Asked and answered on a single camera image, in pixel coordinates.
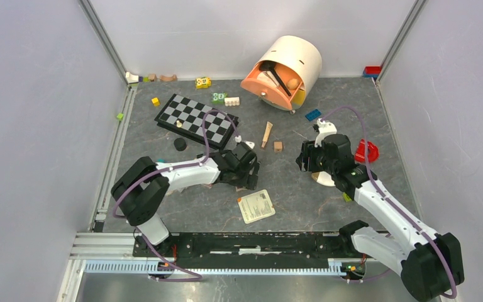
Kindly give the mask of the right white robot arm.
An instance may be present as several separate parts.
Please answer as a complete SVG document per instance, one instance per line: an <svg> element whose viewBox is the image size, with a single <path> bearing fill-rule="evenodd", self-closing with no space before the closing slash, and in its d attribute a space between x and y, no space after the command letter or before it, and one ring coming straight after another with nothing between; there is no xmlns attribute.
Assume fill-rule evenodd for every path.
<svg viewBox="0 0 483 302"><path fill-rule="evenodd" d="M397 201L371 171L352 154L343 134L306 140L296 164L302 171L325 172L335 187L365 208L388 231L383 235L357 220L340 229L339 251L373 257L395 272L417 301L454 298L465 280L462 249L452 233L440 234Z"/></svg>

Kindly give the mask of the small orange sponge ball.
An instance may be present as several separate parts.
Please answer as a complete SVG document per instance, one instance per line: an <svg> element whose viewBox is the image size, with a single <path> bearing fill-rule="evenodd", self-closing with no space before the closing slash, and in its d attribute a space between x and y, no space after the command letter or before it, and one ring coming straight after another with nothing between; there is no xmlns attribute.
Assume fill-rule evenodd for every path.
<svg viewBox="0 0 483 302"><path fill-rule="evenodd" d="M292 78L287 82L286 87L288 88L288 90L295 91L299 85L299 79Z"/></svg>

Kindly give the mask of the black makeup brush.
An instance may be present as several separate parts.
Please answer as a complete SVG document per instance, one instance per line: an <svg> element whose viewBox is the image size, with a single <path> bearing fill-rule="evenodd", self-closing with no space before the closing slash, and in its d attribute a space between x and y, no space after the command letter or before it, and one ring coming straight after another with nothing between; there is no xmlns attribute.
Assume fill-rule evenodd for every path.
<svg viewBox="0 0 483 302"><path fill-rule="evenodd" d="M288 96L292 96L290 90L287 88L286 84L284 83L284 81L280 78L279 74L277 73L277 71L275 69L276 64L277 63L274 62L274 61L264 60L264 61L262 61L261 65L260 65L260 70L271 72L271 74L275 77L275 79L277 80L277 82L279 83L281 88L283 88L283 90L285 90L286 94Z"/></svg>

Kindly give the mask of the orange top drawer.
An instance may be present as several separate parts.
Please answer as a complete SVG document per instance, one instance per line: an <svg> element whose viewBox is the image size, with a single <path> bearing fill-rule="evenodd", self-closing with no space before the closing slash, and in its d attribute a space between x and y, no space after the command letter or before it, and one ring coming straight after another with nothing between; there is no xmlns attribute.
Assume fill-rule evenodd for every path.
<svg viewBox="0 0 483 302"><path fill-rule="evenodd" d="M240 86L275 108L284 111L295 111L299 109L304 104L308 94L304 82L300 76L291 68L280 63L276 64L275 69L285 84L287 84L287 82L292 78L299 79L300 81L300 85L295 91L290 90L292 96L288 96L280 85L277 87L270 87L257 80L257 75L261 71L261 63L262 61L255 65L249 75L242 80ZM261 98L260 96L262 92L267 93L267 97L265 99Z"/></svg>

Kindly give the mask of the cream round drawer cabinet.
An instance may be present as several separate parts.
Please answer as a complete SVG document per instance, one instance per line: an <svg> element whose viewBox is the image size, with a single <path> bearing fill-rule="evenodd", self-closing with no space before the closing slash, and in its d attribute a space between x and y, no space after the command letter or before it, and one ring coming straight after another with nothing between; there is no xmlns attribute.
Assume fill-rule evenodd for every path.
<svg viewBox="0 0 483 302"><path fill-rule="evenodd" d="M271 60L291 68L303 80L308 93L322 70L322 57L318 49L309 41L292 35L279 37L257 63L263 60Z"/></svg>

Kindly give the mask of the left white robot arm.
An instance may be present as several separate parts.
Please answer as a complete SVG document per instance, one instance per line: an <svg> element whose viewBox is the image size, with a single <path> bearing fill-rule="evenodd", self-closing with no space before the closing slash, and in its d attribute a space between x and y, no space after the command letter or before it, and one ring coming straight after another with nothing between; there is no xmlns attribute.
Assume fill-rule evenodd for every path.
<svg viewBox="0 0 483 302"><path fill-rule="evenodd" d="M165 195L191 186L213 184L254 190L259 170L254 147L254 143L244 141L232 150L175 163L141 157L111 188L116 209L148 239L148 248L155 255L165 256L172 250L172 239L157 213Z"/></svg>

